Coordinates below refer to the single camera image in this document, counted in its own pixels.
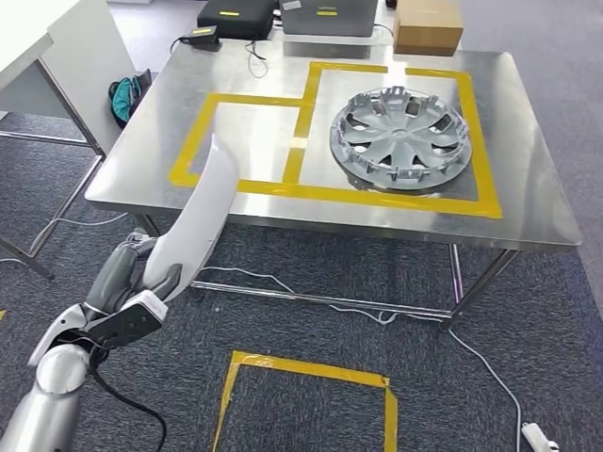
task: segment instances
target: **yellow tape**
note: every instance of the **yellow tape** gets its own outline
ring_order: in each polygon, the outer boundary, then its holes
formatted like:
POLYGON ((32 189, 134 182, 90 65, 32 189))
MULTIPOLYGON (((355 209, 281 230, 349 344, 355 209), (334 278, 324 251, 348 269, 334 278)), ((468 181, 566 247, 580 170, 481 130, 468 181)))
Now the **yellow tape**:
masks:
POLYGON ((377 374, 369 374, 359 370, 344 369, 334 365, 306 363, 303 361, 288 360, 286 358, 276 358, 274 356, 252 355, 241 351, 233 351, 232 361, 255 367, 265 367, 268 369, 284 370, 296 374, 313 375, 324 379, 340 379, 352 383, 365 384, 377 388, 386 388, 386 380, 377 374))
POLYGON ((490 217, 491 213, 485 206, 469 200, 450 198, 417 197, 397 193, 377 191, 354 191, 347 188, 330 186, 303 186, 298 184, 281 184, 276 182, 249 181, 242 179, 238 190, 242 193, 258 195, 275 195, 303 200, 348 202, 352 204, 376 205, 400 209, 420 209, 443 214, 466 215, 470 217, 490 217))
POLYGON ((336 367, 334 365, 307 363, 304 361, 295 361, 286 358, 233 350, 232 357, 230 359, 230 365, 228 367, 228 372, 226 373, 226 378, 224 381, 224 389, 222 391, 222 398, 220 402, 220 413, 217 417, 217 426, 215 429, 215 437, 214 439, 214 446, 212 447, 213 452, 215 452, 217 448, 217 441, 220 438, 222 426, 224 424, 224 417, 226 414, 228 403, 230 401, 230 395, 232 393, 235 380, 237 378, 239 368, 242 365, 282 370, 285 372, 312 375, 325 379, 339 379, 385 389, 383 450, 385 452, 395 452, 398 450, 398 400, 389 389, 389 379, 388 378, 370 372, 336 367))
POLYGON ((386 414, 383 430, 383 450, 396 452, 398 450, 398 400, 388 386, 386 387, 386 414))
POLYGON ((215 452, 215 449, 217 447, 217 440, 220 438, 222 425, 224 423, 224 416, 226 414, 226 408, 228 408, 228 403, 230 401, 230 395, 232 394, 235 380, 237 379, 237 374, 239 372, 240 363, 235 361, 235 353, 237 352, 232 352, 232 358, 230 360, 226 379, 224 381, 224 389, 222 391, 222 399, 220 401, 220 414, 217 417, 217 427, 215 428, 214 447, 211 448, 213 452, 215 452))
POLYGON ((478 202, 480 208, 488 212, 484 217, 502 218, 502 210, 497 196, 494 179, 488 162, 486 142, 481 131, 481 123, 475 102, 473 84, 469 73, 446 71, 440 69, 406 68, 407 75, 419 75, 424 77, 452 78, 457 81, 459 99, 461 102, 463 116, 469 127, 469 140, 472 143, 472 166, 477 188, 478 202))
POLYGON ((452 215, 484 218, 502 218, 492 173, 488 162, 486 145, 475 105, 471 77, 468 73, 423 68, 406 68, 408 75, 451 78, 457 81, 461 110, 469 124, 469 139, 473 148, 472 165, 477 188, 478 200, 455 200, 437 197, 417 197, 405 194, 358 191, 326 186, 299 185, 305 155, 306 144, 314 114, 322 71, 351 71, 362 73, 386 73, 386 66, 312 61, 308 70, 306 86, 300 99, 248 96, 243 94, 209 93, 199 115, 186 136, 174 166, 169 174, 176 186, 195 186, 198 175, 190 172, 190 165, 198 143, 208 127, 218 103, 248 105, 275 105, 297 107, 300 112, 291 139, 289 155, 283 171, 282 183, 263 181, 239 181, 238 191, 260 195, 287 196, 326 202, 350 202, 364 205, 423 210, 452 215))
MULTIPOLYGON (((303 100, 306 101, 307 105, 300 108, 297 121, 295 123, 295 129, 293 131, 294 140, 297 142, 303 140, 303 143, 307 141, 308 136, 310 134, 310 126, 312 123, 314 106, 318 93, 318 86, 320 86, 321 74, 325 70, 386 73, 388 68, 369 64, 310 62, 308 76, 306 78, 306 87, 303 89, 303 95, 302 96, 303 100)), ((305 154, 305 145, 303 147, 291 146, 283 171, 282 182, 285 184, 297 184, 300 181, 300 175, 302 174, 302 164, 305 154)))
POLYGON ((199 175, 190 172, 189 169, 197 153, 197 148, 203 140, 208 126, 214 117, 217 106, 217 96, 210 92, 205 97, 202 111, 192 124, 189 134, 182 145, 182 150, 177 158, 169 174, 170 180, 177 186, 196 186, 199 175))

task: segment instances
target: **gray laptop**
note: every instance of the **gray laptop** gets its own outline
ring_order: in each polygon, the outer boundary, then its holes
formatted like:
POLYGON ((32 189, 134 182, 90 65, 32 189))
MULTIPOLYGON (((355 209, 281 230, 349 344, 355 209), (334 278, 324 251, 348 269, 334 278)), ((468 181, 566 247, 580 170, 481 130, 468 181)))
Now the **gray laptop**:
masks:
POLYGON ((357 36, 373 34, 377 0, 278 0, 288 35, 357 36))

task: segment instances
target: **plug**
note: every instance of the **plug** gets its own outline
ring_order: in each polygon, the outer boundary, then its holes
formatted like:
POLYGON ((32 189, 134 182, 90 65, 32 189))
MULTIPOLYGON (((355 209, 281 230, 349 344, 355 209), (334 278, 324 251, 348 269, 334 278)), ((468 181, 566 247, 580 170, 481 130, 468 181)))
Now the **plug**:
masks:
POLYGON ((549 441, 543 433, 543 430, 537 423, 523 424, 521 427, 523 436, 530 443, 534 452, 558 452, 559 446, 554 441, 549 441))

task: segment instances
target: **brown box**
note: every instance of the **brown box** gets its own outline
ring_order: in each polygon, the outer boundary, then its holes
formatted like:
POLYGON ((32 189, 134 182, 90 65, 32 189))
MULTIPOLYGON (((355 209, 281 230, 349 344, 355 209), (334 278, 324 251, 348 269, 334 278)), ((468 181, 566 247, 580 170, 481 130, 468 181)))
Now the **brown box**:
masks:
POLYGON ((450 0, 398 0, 395 54, 454 54, 463 34, 461 11, 450 0))

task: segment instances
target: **silver robot arm segment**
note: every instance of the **silver robot arm segment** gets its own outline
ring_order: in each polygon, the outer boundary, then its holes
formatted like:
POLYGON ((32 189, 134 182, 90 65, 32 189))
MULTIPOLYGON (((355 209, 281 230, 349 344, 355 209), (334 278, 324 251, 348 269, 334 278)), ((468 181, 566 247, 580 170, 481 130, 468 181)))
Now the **silver robot arm segment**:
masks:
POLYGON ((77 427, 81 389, 91 366, 109 350, 158 330, 166 302, 188 287, 222 232, 234 201, 236 160, 212 137, 203 170, 186 205, 167 234, 118 245, 82 303, 53 322, 32 353, 35 381, 13 414, 0 452, 66 452, 77 427), (136 262, 152 250, 142 277, 133 282, 136 262))

